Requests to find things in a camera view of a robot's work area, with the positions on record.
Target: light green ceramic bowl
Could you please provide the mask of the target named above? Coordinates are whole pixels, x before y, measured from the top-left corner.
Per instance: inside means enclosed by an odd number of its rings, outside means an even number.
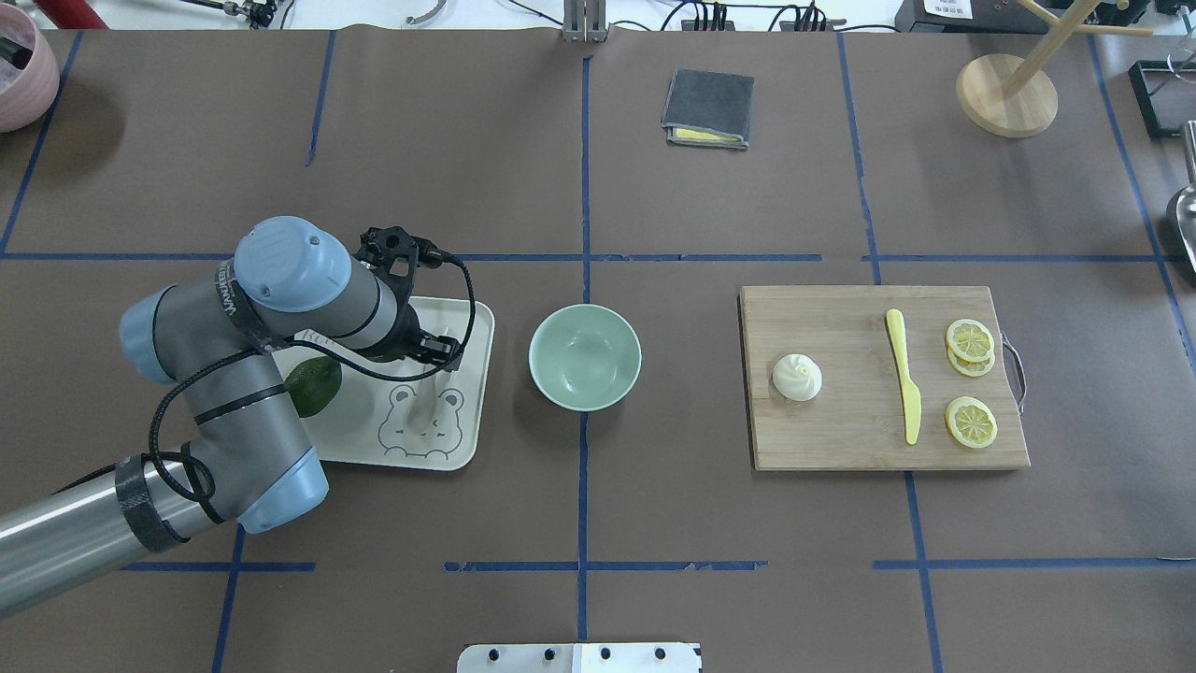
[[[640,341],[623,316],[597,304],[565,306],[532,334],[527,365],[541,393],[573,411],[623,399],[640,377]]]

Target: metal ladle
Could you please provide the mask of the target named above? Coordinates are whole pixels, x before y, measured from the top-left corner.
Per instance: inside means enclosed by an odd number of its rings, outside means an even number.
[[[1188,263],[1196,273],[1196,121],[1189,121],[1183,126],[1184,155],[1188,166],[1188,186],[1184,186],[1171,197],[1167,204],[1167,216],[1176,225],[1179,239],[1183,240],[1184,251],[1188,253]]]

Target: pink bowl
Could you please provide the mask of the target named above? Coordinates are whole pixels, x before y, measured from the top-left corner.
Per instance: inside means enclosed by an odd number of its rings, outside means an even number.
[[[4,133],[37,121],[50,109],[59,91],[59,62],[45,36],[25,12],[0,4],[0,26],[33,31],[33,57],[12,84],[0,90],[0,133]]]

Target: yellow knife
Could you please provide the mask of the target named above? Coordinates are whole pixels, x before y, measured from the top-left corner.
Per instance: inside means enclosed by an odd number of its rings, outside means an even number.
[[[909,354],[905,349],[905,316],[897,308],[885,312],[885,325],[889,326],[889,341],[893,345],[893,360],[897,361],[897,379],[901,380],[901,406],[905,415],[905,443],[917,443],[917,434],[922,430],[922,392],[909,378]]]

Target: light blue joint cap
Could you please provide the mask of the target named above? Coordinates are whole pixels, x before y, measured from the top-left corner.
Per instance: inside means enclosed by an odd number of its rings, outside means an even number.
[[[353,273],[353,259],[335,235],[294,215],[260,221],[240,239],[232,265],[251,299],[282,312],[328,304]]]
[[[324,502],[328,478],[319,465],[316,447],[312,447],[262,497],[249,506],[237,522],[245,527],[246,533],[264,533],[307,514]]]
[[[154,384],[173,384],[158,361],[158,351],[153,347],[153,318],[158,314],[158,302],[161,295],[173,285],[167,285],[158,292],[129,306],[121,316],[121,350],[141,377]]]

